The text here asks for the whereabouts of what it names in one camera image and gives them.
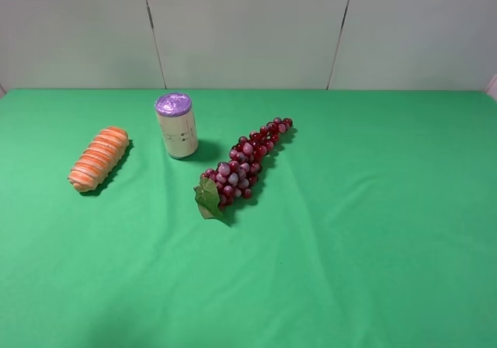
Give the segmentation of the orange striped bread roll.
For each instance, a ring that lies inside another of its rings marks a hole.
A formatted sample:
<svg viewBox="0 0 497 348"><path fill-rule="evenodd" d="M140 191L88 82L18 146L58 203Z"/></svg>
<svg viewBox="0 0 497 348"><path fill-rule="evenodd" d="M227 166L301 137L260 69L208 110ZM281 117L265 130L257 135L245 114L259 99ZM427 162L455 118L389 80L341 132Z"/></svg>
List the orange striped bread roll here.
<svg viewBox="0 0 497 348"><path fill-rule="evenodd" d="M102 129L71 167L69 183L80 193L95 190L122 159L129 143L125 130Z"/></svg>

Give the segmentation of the red grape bunch with leaf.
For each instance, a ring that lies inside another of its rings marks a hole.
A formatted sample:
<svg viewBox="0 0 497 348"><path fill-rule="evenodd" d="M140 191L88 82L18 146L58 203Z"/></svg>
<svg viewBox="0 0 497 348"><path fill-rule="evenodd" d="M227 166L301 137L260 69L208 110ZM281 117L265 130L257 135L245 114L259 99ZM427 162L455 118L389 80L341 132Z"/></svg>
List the red grape bunch with leaf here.
<svg viewBox="0 0 497 348"><path fill-rule="evenodd" d="M294 125L289 117L276 117L247 136L241 136L231 148L226 162L200 174L193 187L195 202L204 219L222 221L222 210L238 198L249 199L263 171L263 159L270 155L281 137Z"/></svg>

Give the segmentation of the purple-topped trash bag roll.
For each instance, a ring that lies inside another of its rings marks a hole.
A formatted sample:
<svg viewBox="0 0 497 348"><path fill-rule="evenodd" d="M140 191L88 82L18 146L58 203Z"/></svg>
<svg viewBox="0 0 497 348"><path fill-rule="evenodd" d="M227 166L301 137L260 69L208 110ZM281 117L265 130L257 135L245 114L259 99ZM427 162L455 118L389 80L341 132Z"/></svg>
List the purple-topped trash bag roll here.
<svg viewBox="0 0 497 348"><path fill-rule="evenodd" d="M155 112L168 154L176 159L192 155L199 140L191 98L180 92L164 94L156 100Z"/></svg>

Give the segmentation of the green tablecloth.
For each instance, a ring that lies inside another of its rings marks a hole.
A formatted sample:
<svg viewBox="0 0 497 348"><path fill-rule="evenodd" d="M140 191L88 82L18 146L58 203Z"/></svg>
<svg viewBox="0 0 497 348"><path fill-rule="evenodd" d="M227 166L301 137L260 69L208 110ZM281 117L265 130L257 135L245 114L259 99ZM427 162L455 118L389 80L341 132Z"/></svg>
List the green tablecloth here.
<svg viewBox="0 0 497 348"><path fill-rule="evenodd" d="M496 103L481 92L193 90L170 158L157 90L1 101L3 347L494 347ZM276 117L249 199L204 219L200 174ZM68 181L106 127L130 143Z"/></svg>

